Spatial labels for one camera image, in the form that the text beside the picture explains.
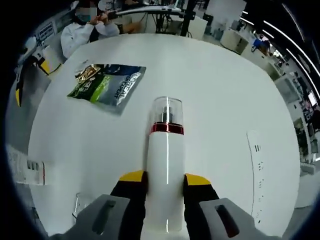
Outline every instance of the white bottle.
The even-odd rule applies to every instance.
[[[183,181],[185,143],[182,102],[159,97],[152,106],[152,128],[147,154],[148,194],[146,218],[148,230],[180,231],[183,222]]]
[[[9,144],[6,145],[6,150],[12,177],[16,183],[47,185],[51,181],[51,177],[48,176],[52,172],[47,163],[30,160],[26,154]]]

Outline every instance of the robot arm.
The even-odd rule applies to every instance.
[[[122,176],[111,192],[82,210],[75,225],[51,240],[139,240],[146,216],[148,176],[145,171]],[[219,199],[204,177],[185,174],[184,220],[190,240],[280,239],[255,228],[254,219],[227,198]]]

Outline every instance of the round table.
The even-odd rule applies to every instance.
[[[121,116],[67,97],[77,84],[75,69],[88,59],[146,67]],[[48,234],[72,226],[76,193],[94,198],[109,194],[121,175],[145,168],[149,112],[160,96],[182,101],[185,172],[207,178],[220,198],[229,198],[249,214],[254,177],[247,132],[259,132],[267,184],[257,228],[281,236],[297,199],[300,162],[295,129],[275,84],[262,69],[222,47],[162,34],[121,35],[86,44],[46,90],[28,152],[32,159],[54,165],[51,185],[31,186]],[[187,239],[185,227],[181,232]]]

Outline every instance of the red band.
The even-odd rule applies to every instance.
[[[155,122],[151,128],[151,133],[165,132],[184,135],[184,127],[176,123]]]

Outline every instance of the clear plastic cap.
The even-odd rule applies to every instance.
[[[161,96],[153,101],[151,122],[183,126],[182,102],[179,99]]]

